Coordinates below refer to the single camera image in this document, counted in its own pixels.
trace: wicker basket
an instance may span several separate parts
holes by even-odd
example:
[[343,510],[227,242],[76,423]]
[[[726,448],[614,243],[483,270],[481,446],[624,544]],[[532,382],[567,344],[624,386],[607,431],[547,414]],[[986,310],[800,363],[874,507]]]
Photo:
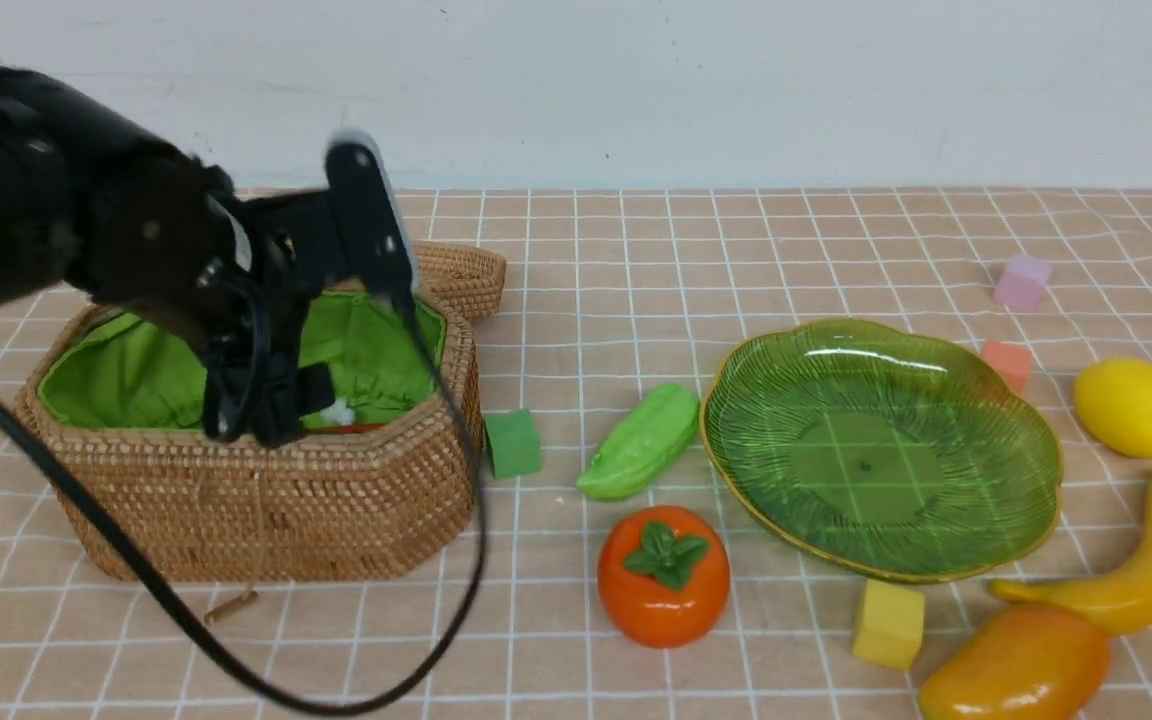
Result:
[[[470,318],[493,314],[505,259],[473,247],[417,243],[420,300],[447,325],[444,377],[484,442]],[[63,427],[38,397],[52,364],[118,310],[91,306],[52,346],[15,412],[90,488],[173,582],[344,582],[407,574],[465,529],[471,479],[452,416],[434,395],[384,427],[311,434],[278,450],[225,446],[192,430]],[[134,579],[122,558],[59,497],[99,568]]]

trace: persimmon leaf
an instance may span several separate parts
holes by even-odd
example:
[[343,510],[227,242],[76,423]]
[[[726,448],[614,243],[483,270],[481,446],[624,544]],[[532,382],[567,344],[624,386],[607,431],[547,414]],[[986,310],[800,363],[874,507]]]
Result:
[[673,548],[673,530],[659,520],[643,525],[643,550],[653,558],[667,558]]
[[699,536],[684,536],[673,546],[673,559],[675,564],[690,569],[696,562],[700,562],[708,553],[708,541]]
[[654,575],[660,562],[645,550],[636,550],[626,558],[626,569],[637,575]]
[[690,575],[690,571],[682,570],[682,568],[657,568],[655,579],[665,588],[672,589],[673,592],[680,592],[682,588],[687,588],[687,579],[689,579],[687,575]]

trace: beige table surface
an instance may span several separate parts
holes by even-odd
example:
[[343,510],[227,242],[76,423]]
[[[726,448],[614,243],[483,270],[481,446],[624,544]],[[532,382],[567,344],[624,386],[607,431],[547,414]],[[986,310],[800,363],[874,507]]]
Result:
[[[417,237],[477,242],[511,264],[502,313],[477,331],[484,404],[535,411],[545,469],[493,484],[498,538],[465,637],[385,720],[916,717],[914,689],[996,608],[979,579],[929,589],[927,641],[907,676],[849,655],[861,581],[756,529],[699,447],[641,500],[590,505],[573,491],[641,389],[704,391],[742,338],[824,316],[1032,348],[1026,397],[1064,441],[1064,521],[998,574],[1097,573],[1134,550],[1152,461],[1090,442],[1069,404],[1074,374],[1092,361],[1152,359],[1152,191],[441,191],[403,194],[402,206]],[[1020,251],[1056,265],[1037,313],[990,300],[992,275]],[[77,293],[46,291],[0,309],[1,396],[82,305]],[[735,573],[717,631],[668,653],[617,637],[590,592],[605,532],[645,502],[700,511]],[[462,538],[410,577],[366,588],[262,588],[215,631],[294,691],[373,694],[429,650],[471,550]],[[204,611],[233,588],[183,592]],[[1152,629],[1115,650],[1084,717],[1151,719]],[[0,437],[3,717],[288,715],[262,710],[192,651],[141,585],[89,564],[40,475]]]

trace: toy persimmon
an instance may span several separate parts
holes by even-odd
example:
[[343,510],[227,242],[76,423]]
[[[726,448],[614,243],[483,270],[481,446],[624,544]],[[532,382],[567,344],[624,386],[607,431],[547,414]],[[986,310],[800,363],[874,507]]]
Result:
[[628,639],[674,649],[705,637],[732,593],[722,539],[685,507],[658,505],[626,516],[598,559],[598,597]]

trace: green glass plate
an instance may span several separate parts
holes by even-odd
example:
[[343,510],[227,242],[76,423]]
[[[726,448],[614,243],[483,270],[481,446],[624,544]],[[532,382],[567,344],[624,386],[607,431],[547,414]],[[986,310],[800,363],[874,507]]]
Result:
[[952,342],[847,318],[753,338],[700,416],[710,460],[756,520],[869,577],[972,577],[1060,520],[1056,434]]

